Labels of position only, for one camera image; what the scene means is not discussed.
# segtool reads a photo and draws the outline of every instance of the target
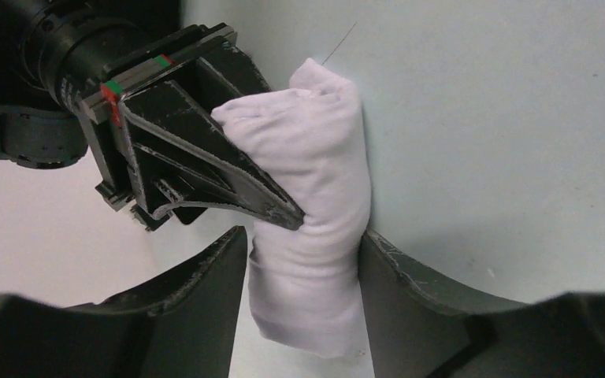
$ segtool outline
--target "folded cloth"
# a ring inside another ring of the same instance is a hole
[[[232,100],[212,117],[306,214],[298,231],[254,221],[248,287],[261,334],[338,357],[362,318],[357,251],[371,189],[361,100],[311,59],[290,88]]]

